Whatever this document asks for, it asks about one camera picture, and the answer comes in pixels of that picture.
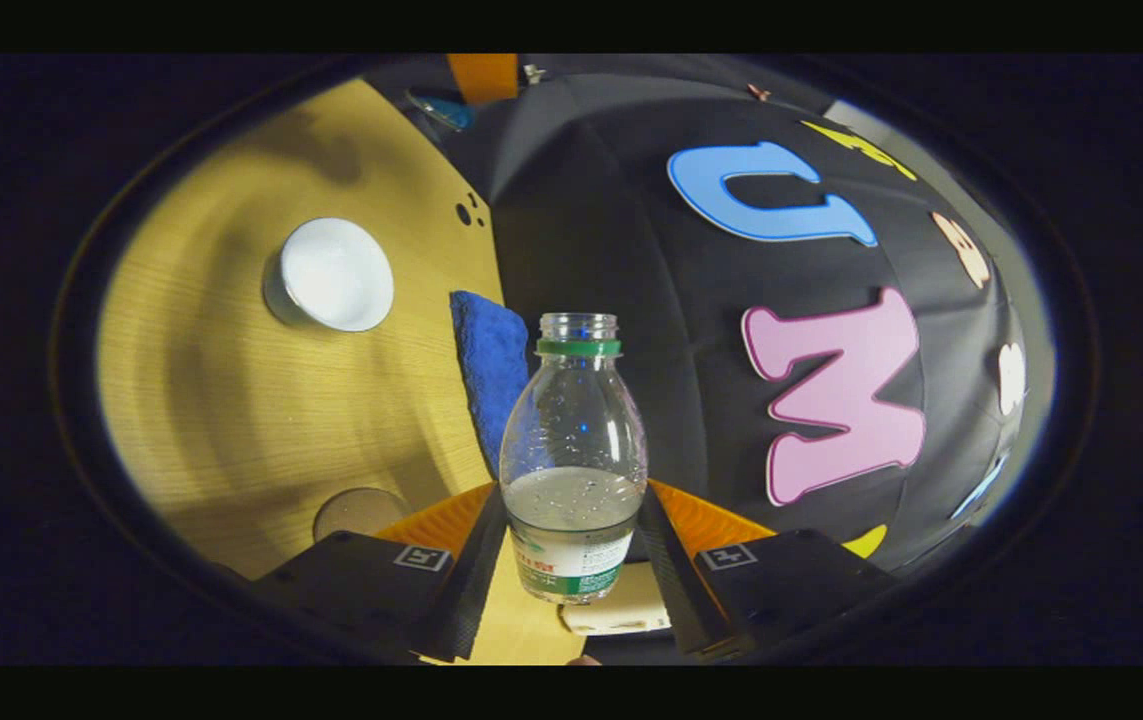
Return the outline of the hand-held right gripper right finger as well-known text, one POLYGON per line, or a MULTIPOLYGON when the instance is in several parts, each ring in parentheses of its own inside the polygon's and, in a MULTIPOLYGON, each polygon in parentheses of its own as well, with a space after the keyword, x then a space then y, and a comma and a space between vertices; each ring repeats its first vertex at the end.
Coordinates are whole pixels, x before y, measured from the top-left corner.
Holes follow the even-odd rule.
POLYGON ((676 646, 700 661, 812 651, 900 584, 817 529, 772 530, 660 480, 649 480, 639 533, 676 646))

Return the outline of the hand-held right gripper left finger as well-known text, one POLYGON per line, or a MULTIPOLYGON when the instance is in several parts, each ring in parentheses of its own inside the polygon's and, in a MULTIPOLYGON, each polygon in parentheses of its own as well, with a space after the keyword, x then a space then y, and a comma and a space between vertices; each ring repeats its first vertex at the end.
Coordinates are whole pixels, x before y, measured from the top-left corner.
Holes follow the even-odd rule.
POLYGON ((495 483, 367 536, 335 530, 251 582, 256 600, 366 664, 467 659, 504 534, 495 483))

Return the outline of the round coaster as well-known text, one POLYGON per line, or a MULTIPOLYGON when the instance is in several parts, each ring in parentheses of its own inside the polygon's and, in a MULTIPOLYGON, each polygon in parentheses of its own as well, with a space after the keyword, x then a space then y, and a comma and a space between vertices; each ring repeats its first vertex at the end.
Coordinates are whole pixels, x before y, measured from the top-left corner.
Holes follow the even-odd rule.
POLYGON ((411 507, 393 491, 376 487, 359 487, 339 491, 323 502, 312 521, 315 543, 337 531, 375 536, 379 530, 411 514, 411 507))

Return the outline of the clear plastic water bottle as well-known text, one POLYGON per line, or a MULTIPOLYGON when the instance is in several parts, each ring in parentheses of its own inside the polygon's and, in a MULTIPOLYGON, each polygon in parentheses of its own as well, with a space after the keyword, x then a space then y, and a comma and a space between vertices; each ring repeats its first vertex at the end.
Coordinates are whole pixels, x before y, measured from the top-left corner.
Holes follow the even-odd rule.
POLYGON ((547 313, 538 369, 510 414, 499 483, 525 591, 557 605, 602 600, 626 561, 648 456, 621 377, 616 315, 547 313))

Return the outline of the white teacup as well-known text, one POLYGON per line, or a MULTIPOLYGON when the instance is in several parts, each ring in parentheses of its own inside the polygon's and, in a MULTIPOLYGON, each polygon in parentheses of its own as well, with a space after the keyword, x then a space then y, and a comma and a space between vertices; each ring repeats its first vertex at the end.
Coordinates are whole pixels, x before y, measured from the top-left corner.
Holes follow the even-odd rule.
POLYGON ((373 331, 391 314, 387 255, 361 225, 320 217, 298 225, 270 256, 261 296, 280 323, 329 331, 373 331))

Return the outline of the white toaster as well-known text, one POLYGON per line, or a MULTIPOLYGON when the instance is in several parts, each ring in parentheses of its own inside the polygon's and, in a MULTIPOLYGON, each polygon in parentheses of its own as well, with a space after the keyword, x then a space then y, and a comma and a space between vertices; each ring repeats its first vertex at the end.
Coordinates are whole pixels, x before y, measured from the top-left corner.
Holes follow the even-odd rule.
POLYGON ((572 633, 584 637, 668 632, 672 627, 650 562, 626 562, 606 597, 585 605, 565 605, 559 618, 572 633))

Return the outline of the blue towel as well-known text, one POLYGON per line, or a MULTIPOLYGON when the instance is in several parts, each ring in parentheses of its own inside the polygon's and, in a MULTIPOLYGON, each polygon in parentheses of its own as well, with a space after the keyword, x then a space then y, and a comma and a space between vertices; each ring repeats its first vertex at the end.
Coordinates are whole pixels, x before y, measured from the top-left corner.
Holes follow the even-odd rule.
POLYGON ((449 293, 449 310, 472 425, 497 480, 504 429, 529 378, 527 328, 521 315, 479 293, 449 293))

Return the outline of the black backdrop cloth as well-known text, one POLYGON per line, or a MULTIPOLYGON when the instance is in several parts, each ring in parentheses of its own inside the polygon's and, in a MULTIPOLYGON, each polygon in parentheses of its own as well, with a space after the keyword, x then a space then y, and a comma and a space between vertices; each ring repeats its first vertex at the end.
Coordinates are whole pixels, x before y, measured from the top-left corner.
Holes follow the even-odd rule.
POLYGON ((1010 487, 1022 319, 981 217, 841 101, 570 73, 443 151, 490 206, 504 304, 617 315, 650 474, 773 530, 885 528, 892 571, 1010 487))

